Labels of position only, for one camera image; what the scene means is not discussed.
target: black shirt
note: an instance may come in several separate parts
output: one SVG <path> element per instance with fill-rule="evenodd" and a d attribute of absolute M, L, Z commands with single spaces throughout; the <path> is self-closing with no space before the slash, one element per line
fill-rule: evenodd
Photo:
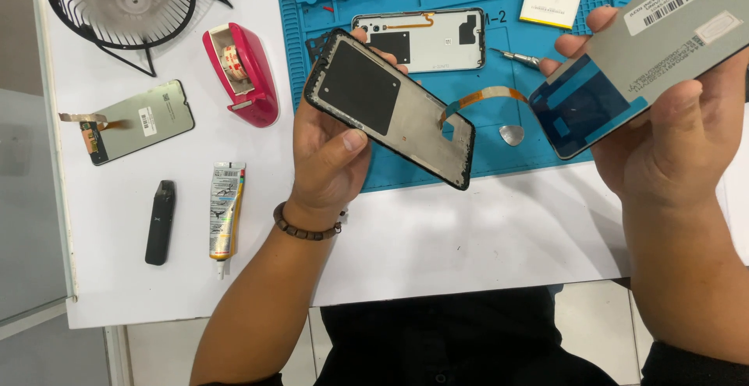
<path fill-rule="evenodd" d="M 333 348 L 314 386 L 618 386 L 562 349 L 546 287 L 321 312 Z M 653 344 L 643 375 L 643 386 L 749 385 L 747 366 L 664 343 Z M 281 375 L 255 385 L 282 386 Z"/>

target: small red part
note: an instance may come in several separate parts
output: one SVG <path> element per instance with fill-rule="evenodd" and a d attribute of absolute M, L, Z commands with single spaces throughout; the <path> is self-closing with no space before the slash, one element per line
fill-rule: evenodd
<path fill-rule="evenodd" d="M 230 23 L 229 29 L 231 30 L 231 37 L 234 39 L 234 45 L 237 47 L 237 55 L 255 89 L 247 94 L 234 94 L 229 78 L 219 62 L 213 42 L 211 42 L 211 34 L 205 32 L 203 34 L 203 46 L 208 52 L 213 69 L 219 75 L 221 84 L 224 85 L 226 93 L 234 102 L 226 108 L 255 127 L 268 127 L 276 122 L 279 116 L 279 107 L 276 86 L 273 84 L 273 74 L 270 73 L 270 65 L 268 65 L 268 59 L 265 56 L 263 44 L 255 33 L 247 28 L 240 27 L 236 23 Z M 231 109 L 234 105 L 248 101 L 252 101 L 252 105 L 238 110 Z"/>

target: barcode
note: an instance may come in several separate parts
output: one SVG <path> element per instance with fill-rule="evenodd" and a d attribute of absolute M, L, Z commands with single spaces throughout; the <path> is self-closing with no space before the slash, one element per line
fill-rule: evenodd
<path fill-rule="evenodd" d="M 683 5 L 684 5 L 684 0 L 674 0 L 670 2 L 669 4 L 665 5 L 664 7 L 659 8 L 658 10 L 655 11 L 654 14 L 651 14 L 649 17 L 645 18 L 645 27 L 649 27 L 653 23 L 658 22 L 660 18 L 682 7 Z"/>

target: tube cap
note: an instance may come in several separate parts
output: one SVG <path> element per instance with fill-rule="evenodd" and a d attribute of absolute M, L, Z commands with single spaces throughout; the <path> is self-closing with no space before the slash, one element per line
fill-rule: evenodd
<path fill-rule="evenodd" d="M 224 261 L 216 261 L 216 270 L 219 280 L 224 279 Z"/>

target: blue silicone repair mat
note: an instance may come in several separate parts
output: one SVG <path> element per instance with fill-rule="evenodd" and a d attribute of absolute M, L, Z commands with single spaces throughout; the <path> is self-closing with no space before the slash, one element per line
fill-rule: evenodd
<path fill-rule="evenodd" d="M 585 17 L 603 5 L 623 6 L 630 0 L 581 0 L 572 33 L 589 33 Z M 565 31 L 518 20 L 523 0 L 279 0 L 286 39 L 288 73 L 295 107 L 302 96 L 304 81 L 311 70 L 305 42 L 321 37 L 336 27 L 351 28 L 358 14 L 419 11 L 441 8 L 480 7 L 486 13 L 486 46 L 530 56 L 562 60 L 554 42 Z M 487 52 L 486 66 L 473 71 L 445 71 L 414 74 L 424 87 L 450 104 L 472 92 L 493 85 L 515 88 L 530 95 L 545 78 L 533 69 L 511 62 L 499 53 Z M 590 161 L 590 152 L 572 161 L 560 161 L 549 146 L 528 105 L 509 98 L 491 98 L 470 106 L 461 114 L 476 126 L 472 178 L 534 170 L 566 163 Z M 499 128 L 517 124 L 525 129 L 525 140 L 511 147 Z M 379 145 L 363 191 L 404 188 L 440 182 L 434 176 Z"/>

